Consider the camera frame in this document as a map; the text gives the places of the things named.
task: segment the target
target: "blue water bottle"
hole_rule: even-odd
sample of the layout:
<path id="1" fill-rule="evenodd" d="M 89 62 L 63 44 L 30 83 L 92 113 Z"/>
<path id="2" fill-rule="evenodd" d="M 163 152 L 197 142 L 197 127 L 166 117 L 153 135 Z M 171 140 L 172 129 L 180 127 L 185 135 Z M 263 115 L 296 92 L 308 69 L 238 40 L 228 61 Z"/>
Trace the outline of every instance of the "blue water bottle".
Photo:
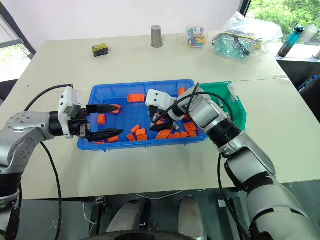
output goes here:
<path id="1" fill-rule="evenodd" d="M 301 34 L 304 32 L 305 28 L 301 25 L 296 24 L 291 34 L 286 39 L 285 43 L 280 48 L 278 55 L 280 57 L 285 57 L 288 52 L 292 49 L 298 39 L 301 37 Z"/>

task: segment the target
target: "green foliage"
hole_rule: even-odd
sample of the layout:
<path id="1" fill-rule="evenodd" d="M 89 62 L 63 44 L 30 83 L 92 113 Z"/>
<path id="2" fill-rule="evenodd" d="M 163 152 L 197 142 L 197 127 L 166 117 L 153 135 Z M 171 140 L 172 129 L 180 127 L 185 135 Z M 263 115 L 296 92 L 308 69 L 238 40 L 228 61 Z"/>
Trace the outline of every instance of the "green foliage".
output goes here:
<path id="1" fill-rule="evenodd" d="M 320 0 L 252 0 L 247 16 L 278 24 L 285 40 L 296 23 L 320 29 Z"/>

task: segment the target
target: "water bottle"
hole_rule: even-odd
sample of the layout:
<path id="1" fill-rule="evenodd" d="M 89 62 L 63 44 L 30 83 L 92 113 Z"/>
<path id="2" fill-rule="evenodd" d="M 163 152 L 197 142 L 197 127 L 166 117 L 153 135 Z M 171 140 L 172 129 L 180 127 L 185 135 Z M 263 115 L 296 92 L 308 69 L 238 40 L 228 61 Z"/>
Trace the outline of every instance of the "water bottle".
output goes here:
<path id="1" fill-rule="evenodd" d="M 278 55 L 280 57 L 285 57 L 288 52 L 292 49 L 298 39 L 301 37 L 301 34 L 304 32 L 305 28 L 301 25 L 296 24 L 291 34 L 286 39 L 285 43 L 280 48 Z"/>
<path id="2" fill-rule="evenodd" d="M 319 75 L 314 75 L 312 77 L 309 77 L 307 80 L 304 81 L 299 87 L 298 92 L 301 93 L 307 86 L 309 86 L 312 82 L 317 80 L 319 78 Z"/>

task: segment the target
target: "small box of colored blocks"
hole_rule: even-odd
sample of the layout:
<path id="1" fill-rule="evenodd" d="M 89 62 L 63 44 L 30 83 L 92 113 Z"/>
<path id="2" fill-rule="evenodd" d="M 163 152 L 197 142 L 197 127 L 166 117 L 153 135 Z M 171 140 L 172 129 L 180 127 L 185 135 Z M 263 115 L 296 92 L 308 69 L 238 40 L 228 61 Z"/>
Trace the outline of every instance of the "small box of colored blocks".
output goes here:
<path id="1" fill-rule="evenodd" d="M 205 48 L 207 47 L 208 35 L 205 28 L 200 25 L 186 27 L 186 46 L 188 48 Z"/>

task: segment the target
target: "white wall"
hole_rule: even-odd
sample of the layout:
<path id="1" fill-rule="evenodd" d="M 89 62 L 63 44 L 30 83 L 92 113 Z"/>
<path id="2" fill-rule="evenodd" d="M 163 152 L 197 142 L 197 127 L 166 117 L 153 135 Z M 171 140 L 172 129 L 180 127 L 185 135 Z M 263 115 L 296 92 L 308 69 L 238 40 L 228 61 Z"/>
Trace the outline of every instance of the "white wall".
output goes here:
<path id="1" fill-rule="evenodd" d="M 47 40 L 181 33 L 186 25 L 219 28 L 241 0 L 2 0 L 15 22 L 38 50 Z"/>

